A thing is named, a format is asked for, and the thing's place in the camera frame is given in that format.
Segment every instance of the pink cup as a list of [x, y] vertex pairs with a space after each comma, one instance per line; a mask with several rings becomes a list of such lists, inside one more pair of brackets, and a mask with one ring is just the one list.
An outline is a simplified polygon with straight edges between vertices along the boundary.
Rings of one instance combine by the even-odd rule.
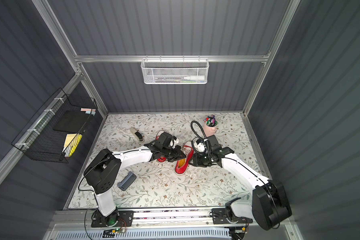
[[205, 135], [206, 135], [207, 137], [214, 135], [214, 134], [216, 133], [216, 127], [217, 127], [217, 125], [218, 125], [218, 122], [216, 123], [216, 126], [214, 126], [214, 127], [208, 127], [208, 126], [204, 123], [204, 125], [203, 125], [203, 130], [204, 130], [204, 132], [205, 132]]

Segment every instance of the black wire basket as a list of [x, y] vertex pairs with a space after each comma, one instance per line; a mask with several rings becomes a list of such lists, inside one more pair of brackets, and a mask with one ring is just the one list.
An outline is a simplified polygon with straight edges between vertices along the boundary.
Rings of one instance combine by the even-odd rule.
[[[71, 94], [64, 94], [55, 100], [57, 102], [53, 107], [44, 110], [43, 117], [31, 129], [24, 127], [22, 132], [25, 132], [25, 135], [19, 139], [19, 134], [11, 144], [32, 160], [68, 163], [93, 119], [97, 105], [93, 98]], [[89, 109], [86, 114], [88, 116], [85, 116], [85, 122], [78, 131], [70, 132], [76, 135], [65, 147], [67, 132], [56, 131], [54, 127], [67, 111], [81, 112], [82, 108]]]

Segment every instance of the yellow sticky note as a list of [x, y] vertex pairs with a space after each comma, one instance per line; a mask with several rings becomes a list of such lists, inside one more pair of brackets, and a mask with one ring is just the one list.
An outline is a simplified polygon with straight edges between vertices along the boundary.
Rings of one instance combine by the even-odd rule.
[[65, 137], [64, 147], [67, 147], [68, 144], [72, 142], [72, 140], [76, 137], [77, 133], [67, 134]]

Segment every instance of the white mesh basket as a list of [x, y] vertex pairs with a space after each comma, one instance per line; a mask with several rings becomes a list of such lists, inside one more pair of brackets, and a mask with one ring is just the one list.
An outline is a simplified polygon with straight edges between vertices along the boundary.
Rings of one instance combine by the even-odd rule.
[[209, 62], [141, 61], [146, 84], [206, 84]]

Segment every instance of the aluminum frame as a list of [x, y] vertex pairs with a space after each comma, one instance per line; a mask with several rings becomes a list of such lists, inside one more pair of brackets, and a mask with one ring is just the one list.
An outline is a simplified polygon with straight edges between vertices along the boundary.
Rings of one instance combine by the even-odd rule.
[[241, 116], [241, 119], [243, 120], [244, 127], [247, 131], [248, 138], [251, 142], [251, 146], [253, 148], [253, 153], [256, 156], [257, 163], [259, 164], [259, 168], [261, 170], [261, 174], [272, 180], [271, 172], [268, 169], [268, 165], [265, 161], [263, 152], [261, 151], [259, 142], [257, 141], [257, 138], [254, 134], [253, 128], [251, 126], [250, 120], [248, 116]]
[[69, 196], [68, 196], [68, 198], [67, 198], [67, 201], [66, 201], [65, 204], [64, 204], [63, 210], [67, 210], [67, 209], [68, 209], [69, 203], [71, 202], [72, 196], [73, 196], [73, 194], [75, 193], [75, 190], [76, 190], [76, 188], [77, 188], [77, 185], [79, 185], [79, 182], [80, 182], [80, 180], [81, 180], [81, 176], [82, 176], [83, 173], [84, 173], [84, 170], [85, 170], [85, 168], [86, 168], [86, 166], [87, 166], [87, 163], [88, 163], [89, 158], [90, 158], [90, 156], [91, 156], [91, 154], [92, 154], [92, 151], [93, 151], [93, 149], [95, 148], [97, 139], [99, 138], [100, 133], [101, 133], [101, 131], [103, 130], [103, 126], [104, 126], [104, 123], [106, 122], [106, 120], [107, 120], [107, 118], [103, 118], [103, 121], [102, 121], [101, 124], [100, 124], [99, 130], [98, 130], [97, 133], [96, 133], [95, 139], [93, 140], [93, 143], [92, 143], [92, 145], [91, 145], [91, 148], [89, 149], [89, 152], [88, 152], [88, 154], [87, 154], [86, 160], [84, 161], [83, 166], [81, 167], [81, 170], [80, 170], [80, 172], [79, 172], [79, 175], [77, 176], [77, 179], [76, 179], [76, 181], [75, 181], [75, 184], [73, 185], [73, 188], [72, 188], [72, 190], [71, 190], [71, 193], [69, 194]]
[[98, 111], [103, 116], [103, 118], [105, 118], [108, 113], [107, 108], [100, 95], [98, 94], [96, 88], [94, 87], [87, 71], [82, 65], [75, 61], [74, 56], [76, 55], [76, 51], [73, 48], [71, 42], [69, 41], [67, 35], [65, 34], [62, 26], [60, 25], [51, 6], [49, 5], [48, 0], [32, 0], [32, 2], [40, 13], [41, 17], [43, 18], [45, 24], [48, 26], [53, 37], [58, 42], [61, 50], [69, 61], [69, 64], [72, 66], [75, 72], [80, 70], [84, 74], [85, 80], [82, 81], [82, 84], [87, 90], [89, 96], [96, 100]]
[[[45, 108], [47, 109], [51, 109], [54, 104], [56, 104], [59, 99], [64, 95], [64, 92], [66, 94], [71, 93], [75, 87], [77, 86], [77, 84], [79, 84], [79, 82], [81, 81], [81, 79], [83, 78], [82, 73], [79, 71], [77, 72], [72, 78], [71, 80], [67, 83], [67, 85], [62, 89], [62, 91], [60, 91], [58, 93], [58, 95], [55, 97], [55, 99], [53, 99], [51, 101], [51, 103]], [[43, 111], [41, 113], [41, 115], [34, 121], [34, 123], [29, 127], [30, 129], [33, 129], [37, 124], [39, 124], [39, 122], [43, 119], [43, 117], [47, 114], [47, 111]], [[31, 132], [30, 131], [26, 131], [23, 136], [19, 139], [18, 143], [24, 142], [29, 134]], [[0, 184], [4, 181], [4, 179], [6, 178], [6, 176], [8, 176], [8, 174], [10, 173], [10, 171], [14, 168], [14, 166], [18, 163], [18, 161], [20, 160], [20, 158], [23, 156], [23, 152], [20, 151], [19, 149], [12, 147], [11, 150], [5, 155], [5, 157], [0, 161]]]
[[[182, 217], [180, 218], [168, 218], [171, 212], [176, 208], [167, 207], [160, 208], [161, 210], [157, 210], [155, 208], [141, 208], [141, 209], [119, 209], [123, 210], [133, 210], [140, 211], [134, 213], [134, 220], [132, 222], [131, 227], [127, 228], [169, 228], [169, 227], [239, 227], [242, 226], [242, 223], [227, 223], [227, 224], [213, 224], [212, 217], [206, 216], [209, 214], [212, 208], [219, 207], [181, 207], [178, 208], [182, 213]], [[98, 229], [91, 228], [91, 215], [95, 210], [87, 209], [87, 210], [62, 210], [56, 211], [51, 223], [49, 224], [49, 228], [47, 231], [55, 230], [82, 230], [84, 228], [84, 217], [86, 215], [86, 228], [90, 229]], [[296, 222], [294, 219], [285, 219], [280, 225], [294, 225]], [[258, 225], [256, 221], [250, 223], [250, 225]]]
[[77, 55], [74, 57], [78, 63], [141, 63], [143, 59], [149, 61], [206, 61], [210, 63], [227, 62], [262, 62], [268, 61], [268, 55], [259, 56], [96, 56], [96, 55]]
[[259, 93], [260, 87], [263, 84], [265, 77], [267, 76], [269, 68], [274, 60], [274, 57], [275, 57], [277, 51], [279, 50], [281, 42], [283, 41], [284, 35], [287, 32], [289, 24], [292, 21], [292, 18], [299, 6], [299, 3], [300, 3], [300, 0], [290, 0], [289, 1], [287, 10], [283, 16], [283, 19], [279, 25], [278, 31], [276, 32], [276, 35], [275, 35], [273, 42], [271, 44], [271, 47], [269, 49], [268, 61], [261, 68], [259, 75], [253, 84], [250, 95], [248, 96], [248, 99], [245, 103], [245, 106], [243, 109], [245, 116], [248, 115], [248, 113], [250, 112], [250, 110], [252, 108], [254, 100], [255, 100], [257, 94]]
[[[232, 110], [232, 111], [212, 111], [215, 113], [240, 113], [240, 110]], [[122, 112], [122, 113], [108, 113], [108, 114], [161, 114], [161, 113], [210, 113], [205, 110], [202, 111], [159, 111], [159, 112]]]

